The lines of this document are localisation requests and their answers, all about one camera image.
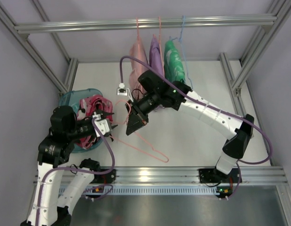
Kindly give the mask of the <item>pink patterned trousers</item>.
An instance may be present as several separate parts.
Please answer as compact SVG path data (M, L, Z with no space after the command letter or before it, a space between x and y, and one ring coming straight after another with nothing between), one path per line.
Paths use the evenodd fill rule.
M101 95L93 95L92 97L83 98L79 101L77 119L82 120L88 116L92 116L95 112L97 113L98 110L106 113L112 113L113 104L110 100L102 97ZM80 139L79 142L77 142L77 145L84 150L88 150L95 148L100 141L100 138L96 138L92 135Z

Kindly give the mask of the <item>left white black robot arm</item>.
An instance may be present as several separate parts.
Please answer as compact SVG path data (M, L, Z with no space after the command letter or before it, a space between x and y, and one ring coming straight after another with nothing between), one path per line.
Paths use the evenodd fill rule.
M96 110L81 120L73 108L55 108L50 117L49 134L38 147L38 180L28 218L23 226L68 226L72 212L85 188L115 168L115 156L106 140L114 129L109 116L112 112ZM112 160L111 167L102 170L99 162L84 159L78 168L67 167L75 142L87 136L100 137Z

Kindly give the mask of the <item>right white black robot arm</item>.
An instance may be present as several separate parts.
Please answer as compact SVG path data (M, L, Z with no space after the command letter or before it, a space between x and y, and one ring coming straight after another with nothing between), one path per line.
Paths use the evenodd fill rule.
M129 116L126 135L131 135L144 127L148 122L148 115L156 107L172 108L178 112L187 113L220 132L226 142L216 163L215 172L229 175L239 159L242 159L252 137L254 117L226 115L217 107L202 99L191 87L181 81L174 81L171 85L150 70L144 72L138 82L145 89L146 94L139 100L129 101L126 105Z

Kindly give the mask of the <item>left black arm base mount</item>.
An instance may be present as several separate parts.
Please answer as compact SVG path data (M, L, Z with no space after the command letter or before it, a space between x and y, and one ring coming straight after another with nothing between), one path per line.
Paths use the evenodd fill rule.
M113 169L111 172L103 175L95 175L92 184L111 184L116 180L117 170Z

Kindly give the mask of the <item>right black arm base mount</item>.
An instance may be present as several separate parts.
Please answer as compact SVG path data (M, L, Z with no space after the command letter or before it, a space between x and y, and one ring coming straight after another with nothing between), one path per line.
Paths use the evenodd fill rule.
M201 184L217 183L237 183L240 179L240 173L237 168L233 168L229 174L224 174L215 168L201 168L198 170Z

